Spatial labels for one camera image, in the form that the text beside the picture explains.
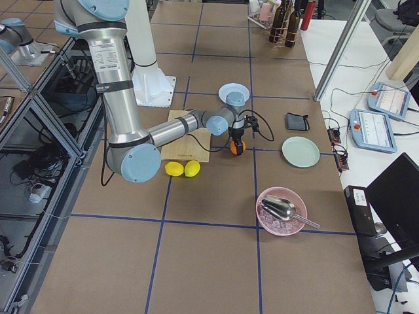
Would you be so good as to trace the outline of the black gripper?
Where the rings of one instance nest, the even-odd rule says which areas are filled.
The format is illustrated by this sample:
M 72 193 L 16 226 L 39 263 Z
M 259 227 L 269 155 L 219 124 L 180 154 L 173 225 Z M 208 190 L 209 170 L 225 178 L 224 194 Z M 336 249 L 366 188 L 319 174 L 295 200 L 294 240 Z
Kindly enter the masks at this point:
M 242 141 L 242 136 L 244 135 L 243 128 L 231 128 L 230 136 L 234 141 L 235 155 L 240 156 L 245 151 L 245 142 Z

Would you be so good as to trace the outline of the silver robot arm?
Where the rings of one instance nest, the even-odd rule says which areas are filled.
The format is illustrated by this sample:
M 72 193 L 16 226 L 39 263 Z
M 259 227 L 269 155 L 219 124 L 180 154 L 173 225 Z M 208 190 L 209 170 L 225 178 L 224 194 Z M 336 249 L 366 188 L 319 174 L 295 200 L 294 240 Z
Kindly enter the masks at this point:
M 55 1 L 56 30 L 88 43 L 111 127 L 104 160 L 127 181 L 143 183 L 160 168 L 159 147 L 199 128 L 212 135 L 243 134 L 245 86 L 219 90 L 223 106 L 215 112 L 192 110 L 150 129 L 141 125 L 139 105 L 159 105 L 174 88 L 157 64 L 149 13 L 144 1 Z
M 7 18 L 1 21 L 1 48 L 7 54 L 12 54 L 19 47 L 30 45 L 33 41 L 21 19 Z

